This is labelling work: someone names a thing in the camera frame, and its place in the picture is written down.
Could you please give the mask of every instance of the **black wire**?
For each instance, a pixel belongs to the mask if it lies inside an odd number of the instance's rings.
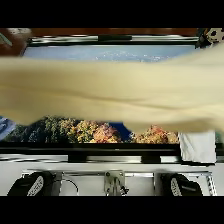
[[[49,185],[51,185],[51,184],[57,182],[57,181],[68,181],[68,182],[71,182],[71,183],[76,187],[77,195],[79,194],[79,188],[78,188],[78,186],[77,186],[73,181],[71,181],[71,180],[67,180],[67,179],[54,180],[54,181],[51,182],[50,184],[46,185],[45,188],[46,188],[47,186],[49,186]]]

